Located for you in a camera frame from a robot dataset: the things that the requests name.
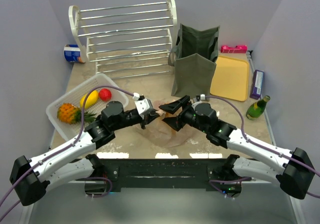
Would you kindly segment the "green glass bottle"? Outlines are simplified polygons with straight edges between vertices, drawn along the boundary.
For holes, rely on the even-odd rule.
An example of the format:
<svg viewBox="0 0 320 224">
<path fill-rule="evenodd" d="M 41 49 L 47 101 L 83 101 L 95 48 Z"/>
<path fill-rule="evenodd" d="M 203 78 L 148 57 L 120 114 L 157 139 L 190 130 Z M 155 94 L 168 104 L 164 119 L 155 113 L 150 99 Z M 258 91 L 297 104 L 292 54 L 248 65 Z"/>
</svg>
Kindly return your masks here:
<svg viewBox="0 0 320 224">
<path fill-rule="evenodd" d="M 265 111 L 267 103 L 271 100 L 269 95 L 264 96 L 262 99 L 254 102 L 246 111 L 246 117 L 249 120 L 259 118 Z"/>
</svg>

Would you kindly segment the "black base frame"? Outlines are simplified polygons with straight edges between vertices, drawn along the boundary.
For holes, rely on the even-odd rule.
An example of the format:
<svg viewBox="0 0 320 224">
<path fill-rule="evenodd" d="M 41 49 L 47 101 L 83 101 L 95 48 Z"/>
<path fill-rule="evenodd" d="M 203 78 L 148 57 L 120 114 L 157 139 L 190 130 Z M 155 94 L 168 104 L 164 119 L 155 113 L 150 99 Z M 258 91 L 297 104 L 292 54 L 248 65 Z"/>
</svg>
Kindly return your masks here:
<svg viewBox="0 0 320 224">
<path fill-rule="evenodd" d="M 94 168 L 91 177 L 108 178 L 112 192 L 125 188 L 204 189 L 236 197 L 244 178 L 232 170 L 237 155 L 222 159 L 102 159 L 86 156 Z"/>
</svg>

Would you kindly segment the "white metal shelf rack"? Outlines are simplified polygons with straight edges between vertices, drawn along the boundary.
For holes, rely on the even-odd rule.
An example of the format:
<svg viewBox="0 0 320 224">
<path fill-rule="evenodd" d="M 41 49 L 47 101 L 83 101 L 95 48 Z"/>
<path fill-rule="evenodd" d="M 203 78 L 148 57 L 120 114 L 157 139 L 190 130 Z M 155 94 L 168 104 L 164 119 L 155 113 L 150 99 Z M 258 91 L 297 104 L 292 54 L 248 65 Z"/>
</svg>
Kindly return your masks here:
<svg viewBox="0 0 320 224">
<path fill-rule="evenodd" d="M 68 8 L 69 26 L 85 63 L 112 79 L 172 74 L 175 0 L 115 7 Z"/>
</svg>

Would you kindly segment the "green fabric grocery bag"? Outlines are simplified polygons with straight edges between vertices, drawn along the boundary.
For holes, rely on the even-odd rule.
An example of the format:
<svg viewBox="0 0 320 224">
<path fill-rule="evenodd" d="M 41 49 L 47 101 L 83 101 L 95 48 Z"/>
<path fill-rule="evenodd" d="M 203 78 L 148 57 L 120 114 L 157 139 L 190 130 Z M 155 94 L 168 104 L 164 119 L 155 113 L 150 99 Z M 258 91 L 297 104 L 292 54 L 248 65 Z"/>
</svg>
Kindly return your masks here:
<svg viewBox="0 0 320 224">
<path fill-rule="evenodd" d="M 169 66 L 174 67 L 173 97 L 210 95 L 219 55 L 219 31 L 219 26 L 198 30 L 180 25 L 176 44 L 167 61 Z"/>
</svg>

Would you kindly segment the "purple box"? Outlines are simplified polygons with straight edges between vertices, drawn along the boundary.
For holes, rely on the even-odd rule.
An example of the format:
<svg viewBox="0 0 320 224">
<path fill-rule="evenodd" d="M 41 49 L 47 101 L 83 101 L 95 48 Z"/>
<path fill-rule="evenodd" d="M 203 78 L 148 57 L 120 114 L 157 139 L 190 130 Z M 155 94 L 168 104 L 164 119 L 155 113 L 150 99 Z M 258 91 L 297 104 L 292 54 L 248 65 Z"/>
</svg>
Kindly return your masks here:
<svg viewBox="0 0 320 224">
<path fill-rule="evenodd" d="M 252 85 L 249 97 L 258 100 L 262 94 L 262 87 L 265 73 L 261 70 L 255 70 L 252 78 Z"/>
</svg>

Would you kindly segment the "banana print plastic bag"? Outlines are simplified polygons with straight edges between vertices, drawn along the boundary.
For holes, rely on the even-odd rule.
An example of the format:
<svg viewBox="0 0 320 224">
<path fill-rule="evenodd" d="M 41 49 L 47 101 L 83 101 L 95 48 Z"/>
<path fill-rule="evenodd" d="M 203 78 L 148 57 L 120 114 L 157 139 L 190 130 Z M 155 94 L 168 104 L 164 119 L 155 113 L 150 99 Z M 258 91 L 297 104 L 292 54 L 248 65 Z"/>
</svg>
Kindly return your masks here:
<svg viewBox="0 0 320 224">
<path fill-rule="evenodd" d="M 158 148 L 172 149 L 208 142 L 204 133 L 189 125 L 185 125 L 180 131 L 175 131 L 163 122 L 164 118 L 176 117 L 176 114 L 169 114 L 162 110 L 157 113 L 160 114 L 160 117 L 148 124 L 145 129 L 142 129 L 139 125 L 133 128 L 134 132 L 147 144 Z"/>
</svg>

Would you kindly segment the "yellow food tray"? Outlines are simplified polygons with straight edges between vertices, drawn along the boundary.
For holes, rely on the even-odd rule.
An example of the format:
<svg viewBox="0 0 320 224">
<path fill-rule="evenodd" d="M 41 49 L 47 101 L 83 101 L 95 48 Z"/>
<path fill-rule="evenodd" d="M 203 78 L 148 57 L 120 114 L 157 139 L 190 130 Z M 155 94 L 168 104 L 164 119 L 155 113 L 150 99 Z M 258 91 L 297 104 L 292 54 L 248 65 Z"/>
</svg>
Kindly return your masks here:
<svg viewBox="0 0 320 224">
<path fill-rule="evenodd" d="M 210 94 L 244 102 L 248 98 L 249 63 L 246 60 L 220 55 L 210 86 Z"/>
</svg>

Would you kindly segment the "yellow toy lemon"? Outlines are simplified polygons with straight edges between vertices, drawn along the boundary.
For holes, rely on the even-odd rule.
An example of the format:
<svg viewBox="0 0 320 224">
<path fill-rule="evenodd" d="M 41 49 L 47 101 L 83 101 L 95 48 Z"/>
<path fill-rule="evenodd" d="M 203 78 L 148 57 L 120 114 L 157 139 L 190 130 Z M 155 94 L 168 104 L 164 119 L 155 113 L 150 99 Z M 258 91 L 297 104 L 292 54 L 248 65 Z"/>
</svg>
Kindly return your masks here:
<svg viewBox="0 0 320 224">
<path fill-rule="evenodd" d="M 84 106 L 85 110 L 96 104 L 96 102 L 99 99 L 99 92 L 97 90 L 92 91 L 85 101 L 86 96 L 87 96 L 87 93 L 81 98 L 79 103 L 80 108 Z"/>
</svg>

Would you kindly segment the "toy pineapple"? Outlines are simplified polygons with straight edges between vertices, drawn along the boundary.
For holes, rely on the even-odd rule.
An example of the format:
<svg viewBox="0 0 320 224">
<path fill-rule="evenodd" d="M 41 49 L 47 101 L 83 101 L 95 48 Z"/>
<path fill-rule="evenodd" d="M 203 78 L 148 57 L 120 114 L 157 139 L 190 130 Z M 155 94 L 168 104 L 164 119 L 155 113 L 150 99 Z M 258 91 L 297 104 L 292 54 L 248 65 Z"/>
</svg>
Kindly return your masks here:
<svg viewBox="0 0 320 224">
<path fill-rule="evenodd" d="M 84 122 L 92 123 L 95 120 L 95 115 L 93 112 L 85 111 L 83 113 Z M 63 103 L 57 110 L 57 119 L 69 125 L 81 123 L 82 110 L 71 103 Z"/>
</svg>

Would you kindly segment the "blue white can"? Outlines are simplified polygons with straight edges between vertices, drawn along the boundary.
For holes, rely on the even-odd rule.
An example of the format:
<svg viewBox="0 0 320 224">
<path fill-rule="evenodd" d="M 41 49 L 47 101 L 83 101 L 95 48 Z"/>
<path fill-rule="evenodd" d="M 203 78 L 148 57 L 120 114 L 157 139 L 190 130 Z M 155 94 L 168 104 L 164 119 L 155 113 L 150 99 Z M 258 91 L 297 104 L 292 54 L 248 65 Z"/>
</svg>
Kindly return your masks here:
<svg viewBox="0 0 320 224">
<path fill-rule="evenodd" d="M 85 63 L 82 58 L 81 49 L 76 44 L 66 44 L 63 49 L 63 55 L 69 63 Z"/>
</svg>

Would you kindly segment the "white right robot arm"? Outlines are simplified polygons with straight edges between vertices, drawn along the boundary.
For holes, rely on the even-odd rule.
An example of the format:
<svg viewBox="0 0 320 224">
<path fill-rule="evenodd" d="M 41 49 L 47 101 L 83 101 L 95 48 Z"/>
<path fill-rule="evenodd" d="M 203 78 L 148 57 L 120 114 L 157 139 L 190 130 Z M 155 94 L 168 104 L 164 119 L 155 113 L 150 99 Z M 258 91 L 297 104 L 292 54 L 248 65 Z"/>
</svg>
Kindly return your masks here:
<svg viewBox="0 0 320 224">
<path fill-rule="evenodd" d="M 309 194 L 311 182 L 319 172 L 303 149 L 289 150 L 247 135 L 243 127 L 237 128 L 221 120 L 205 99 L 202 94 L 196 102 L 191 102 L 186 95 L 160 105 L 160 110 L 171 114 L 163 122 L 177 132 L 189 125 L 203 132 L 212 144 L 250 156 L 252 160 L 232 158 L 230 168 L 239 177 L 238 182 L 255 178 L 274 183 L 289 196 L 300 200 Z"/>
</svg>

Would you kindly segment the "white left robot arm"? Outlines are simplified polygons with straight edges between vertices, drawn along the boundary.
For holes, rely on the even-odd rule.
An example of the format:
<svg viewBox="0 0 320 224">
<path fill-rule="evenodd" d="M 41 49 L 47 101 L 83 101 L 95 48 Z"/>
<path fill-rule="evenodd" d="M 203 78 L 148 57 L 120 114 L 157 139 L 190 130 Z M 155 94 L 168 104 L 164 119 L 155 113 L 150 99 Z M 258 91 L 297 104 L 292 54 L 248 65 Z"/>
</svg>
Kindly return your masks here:
<svg viewBox="0 0 320 224">
<path fill-rule="evenodd" d="M 103 171 L 99 158 L 88 154 L 112 141 L 115 131 L 146 125 L 159 117 L 149 99 L 138 100 L 135 108 L 125 111 L 119 101 L 111 101 L 80 133 L 44 154 L 27 159 L 18 157 L 12 167 L 9 180 L 23 206 L 39 201 L 48 191 L 76 179 L 86 179 Z"/>
</svg>

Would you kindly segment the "pink box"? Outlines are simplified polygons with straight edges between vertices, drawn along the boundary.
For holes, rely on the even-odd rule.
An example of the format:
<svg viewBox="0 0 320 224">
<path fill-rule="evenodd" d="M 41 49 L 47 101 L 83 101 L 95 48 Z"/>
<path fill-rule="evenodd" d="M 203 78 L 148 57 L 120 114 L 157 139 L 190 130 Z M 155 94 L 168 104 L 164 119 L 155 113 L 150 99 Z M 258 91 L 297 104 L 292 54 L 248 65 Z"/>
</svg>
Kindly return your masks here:
<svg viewBox="0 0 320 224">
<path fill-rule="evenodd" d="M 245 54 L 248 50 L 246 45 L 228 46 L 222 45 L 220 48 L 221 53 L 227 54 Z"/>
</svg>

